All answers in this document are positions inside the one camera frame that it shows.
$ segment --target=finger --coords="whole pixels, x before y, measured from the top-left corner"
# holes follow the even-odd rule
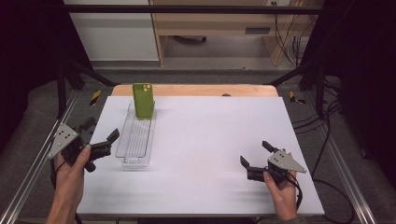
[[[278,188],[279,190],[283,190],[283,189],[284,189],[285,187],[287,187],[289,184],[290,184],[290,182],[287,181],[287,180],[285,179],[285,180],[283,180],[282,182],[280,182],[280,183],[277,185],[277,188]]]
[[[58,168],[62,163],[64,163],[64,156],[61,153],[58,153],[56,156],[56,168]]]
[[[276,185],[274,179],[267,172],[264,172],[263,175],[264,175],[265,185],[270,190],[273,197],[278,195],[279,189],[277,188],[277,185]]]
[[[79,153],[76,162],[73,165],[73,169],[82,170],[84,168],[85,163],[90,159],[91,155],[91,146],[85,146],[81,152]]]
[[[296,171],[290,171],[290,174],[291,174],[292,176],[294,176],[294,178],[297,178],[297,172],[296,172]]]

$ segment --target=black pole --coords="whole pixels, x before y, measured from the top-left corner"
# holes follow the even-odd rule
[[[128,5],[57,5],[41,6],[51,11],[70,13],[197,13],[197,14],[332,14],[338,8],[323,7],[244,7],[244,6],[128,6]]]
[[[318,66],[317,75],[317,99],[316,99],[316,110],[320,119],[324,119],[323,114],[323,94],[324,94],[324,71],[325,64],[320,64]]]
[[[296,67],[295,69],[289,71],[286,75],[283,75],[282,77],[279,77],[270,83],[264,83],[263,85],[271,85],[271,86],[276,87],[276,86],[282,84],[283,82],[291,79],[292,77],[295,77],[297,75],[300,75],[300,74],[306,72],[308,69],[310,69],[312,67],[312,65],[313,65],[313,62],[308,61],[308,62]]]
[[[64,73],[62,64],[59,64],[57,69],[57,83],[58,83],[58,119],[62,117],[66,110],[66,86],[64,84]]]
[[[117,85],[120,85],[120,83],[113,82],[105,77],[100,76],[99,74],[95,73],[92,71],[90,68],[85,67],[84,65],[80,63],[76,63],[75,61],[69,61],[68,64],[72,66],[73,68],[77,69],[78,71],[85,73],[86,75],[93,77],[94,79],[102,82],[103,84],[109,86],[109,87],[115,87]]]

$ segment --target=gray floor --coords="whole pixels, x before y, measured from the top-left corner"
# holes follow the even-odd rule
[[[261,39],[244,37],[211,37],[206,43],[196,40],[172,38],[170,40],[164,67],[143,65],[131,70],[130,64],[122,69],[102,66],[98,73],[113,81],[133,83],[147,81],[151,83],[249,83],[262,84],[275,80],[294,67],[284,59],[279,67],[273,67],[265,52]],[[88,116],[99,118],[106,96],[111,88],[83,76],[87,81],[84,91],[79,92],[77,104],[67,123],[79,125]],[[329,77],[338,85],[338,80]],[[290,114],[292,122],[307,119],[314,114],[309,104],[290,101],[290,91],[301,100],[312,95],[311,91],[299,91],[299,77],[293,78],[277,87],[278,93]],[[92,94],[101,90],[102,94],[94,106],[89,106]],[[326,91],[325,100],[332,102],[336,97]],[[51,82],[33,90],[29,95],[29,107],[23,120],[7,147],[0,156],[0,209],[4,211],[12,200],[18,187],[25,178],[35,157],[47,138],[57,115],[56,83]],[[300,147],[304,153],[308,168],[312,171],[323,143],[320,128],[301,133],[314,127],[296,130]],[[350,172],[353,174],[365,201],[368,203],[377,223],[396,223],[396,191],[382,175],[375,161],[363,159],[360,147],[344,115],[334,113],[331,116],[331,135]],[[346,192],[329,149],[326,148],[320,161],[315,178],[332,183]],[[316,183],[318,194],[326,215],[338,221],[346,221],[350,209],[344,198],[335,190]],[[50,185],[50,167],[45,165],[22,208],[19,218],[38,218],[43,220],[48,214],[53,190]],[[84,217],[86,220],[106,220],[115,223],[115,217]],[[331,223],[323,217],[310,217],[310,223]],[[266,217],[262,223],[274,223],[275,217]],[[358,217],[353,223],[361,223]]]

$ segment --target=green object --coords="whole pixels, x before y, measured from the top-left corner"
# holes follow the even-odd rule
[[[149,83],[135,83],[132,86],[134,91],[134,112],[138,119],[151,119],[154,111],[154,99],[152,86]]]

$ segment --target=sleeve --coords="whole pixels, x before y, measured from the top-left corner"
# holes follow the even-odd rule
[[[306,224],[305,217],[297,217],[288,221],[279,222],[279,224]]]

